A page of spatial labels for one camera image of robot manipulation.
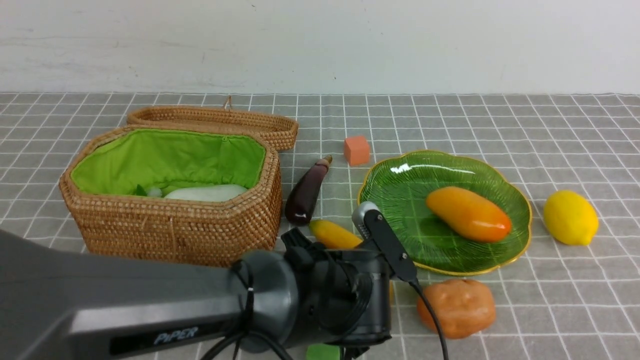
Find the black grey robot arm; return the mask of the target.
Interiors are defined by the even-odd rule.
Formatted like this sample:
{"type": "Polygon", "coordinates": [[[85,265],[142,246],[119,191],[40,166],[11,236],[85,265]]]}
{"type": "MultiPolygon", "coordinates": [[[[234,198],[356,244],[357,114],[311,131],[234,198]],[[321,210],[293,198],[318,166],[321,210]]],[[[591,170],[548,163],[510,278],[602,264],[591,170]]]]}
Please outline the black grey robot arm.
{"type": "Polygon", "coordinates": [[[325,343],[351,359],[391,338],[380,253],[307,243],[229,268],[62,251],[1,232],[1,358],[121,360],[210,339],[210,360],[325,343]]]}

